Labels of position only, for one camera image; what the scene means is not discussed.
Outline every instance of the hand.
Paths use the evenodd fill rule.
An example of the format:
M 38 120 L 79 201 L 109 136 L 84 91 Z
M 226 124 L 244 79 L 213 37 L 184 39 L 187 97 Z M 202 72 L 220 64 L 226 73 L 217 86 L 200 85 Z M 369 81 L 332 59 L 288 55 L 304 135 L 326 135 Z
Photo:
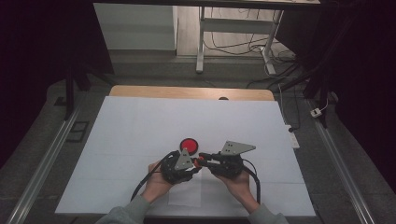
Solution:
M 148 172 L 151 172 L 157 164 L 158 161 L 150 164 L 148 166 Z M 153 203 L 155 200 L 165 195 L 169 189 L 173 187 L 173 185 L 169 184 L 163 179 L 160 167 L 161 166 L 159 166 L 156 170 L 156 173 L 152 174 L 152 176 L 148 179 L 146 188 L 141 194 L 142 197 L 145 198 L 149 203 Z
M 246 171 L 242 171 L 239 176 L 233 179 L 219 175 L 215 175 L 215 177 L 220 179 L 225 184 L 228 191 L 230 191 L 230 193 L 235 197 L 236 200 L 238 200 L 238 202 L 244 205 L 250 214 L 260 206 L 250 192 L 250 179 L 249 174 Z

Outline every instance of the metal bracket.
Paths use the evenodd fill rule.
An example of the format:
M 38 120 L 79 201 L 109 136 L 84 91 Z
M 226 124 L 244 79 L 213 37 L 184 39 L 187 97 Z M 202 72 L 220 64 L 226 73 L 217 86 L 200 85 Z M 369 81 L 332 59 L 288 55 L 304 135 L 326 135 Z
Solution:
M 225 142 L 220 154 L 222 156 L 235 156 L 253 149 L 256 149 L 256 147 L 248 144 L 227 141 Z
M 176 165 L 175 165 L 175 170 L 185 170 L 193 167 L 192 165 L 192 160 L 189 155 L 189 151 L 187 151 L 186 148 L 183 148 L 183 150 L 180 153 L 180 157 L 178 158 Z

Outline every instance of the red button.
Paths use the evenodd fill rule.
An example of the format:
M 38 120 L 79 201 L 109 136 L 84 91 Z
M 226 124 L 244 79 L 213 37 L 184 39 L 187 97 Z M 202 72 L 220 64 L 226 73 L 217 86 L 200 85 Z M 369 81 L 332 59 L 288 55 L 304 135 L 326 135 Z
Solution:
M 183 148 L 186 148 L 190 156 L 192 156 L 198 151 L 198 143 L 192 138 L 186 138 L 180 143 L 180 150 L 183 150 Z

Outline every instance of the wooden edge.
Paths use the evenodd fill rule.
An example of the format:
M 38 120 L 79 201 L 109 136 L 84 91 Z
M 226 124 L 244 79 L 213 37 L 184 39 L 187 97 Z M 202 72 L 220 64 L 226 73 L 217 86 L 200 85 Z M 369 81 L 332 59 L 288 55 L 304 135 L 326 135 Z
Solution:
M 176 99 L 213 99 L 226 97 L 241 101 L 274 101 L 268 90 L 242 90 L 190 87 L 153 87 L 153 86 L 114 86 L 110 96 L 176 98 Z

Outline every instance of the sleeve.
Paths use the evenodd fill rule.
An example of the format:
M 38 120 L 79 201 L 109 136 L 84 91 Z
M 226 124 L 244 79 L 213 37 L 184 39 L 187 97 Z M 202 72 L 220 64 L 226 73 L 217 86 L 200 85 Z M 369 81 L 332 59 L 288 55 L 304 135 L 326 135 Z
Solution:
M 145 214 L 149 210 L 149 202 L 142 196 L 137 195 L 125 207 L 115 207 L 99 219 L 96 224 L 143 224 Z
M 268 208 L 261 204 L 258 209 L 251 213 L 247 219 L 251 224 L 288 224 L 289 222 L 281 214 L 274 215 Z

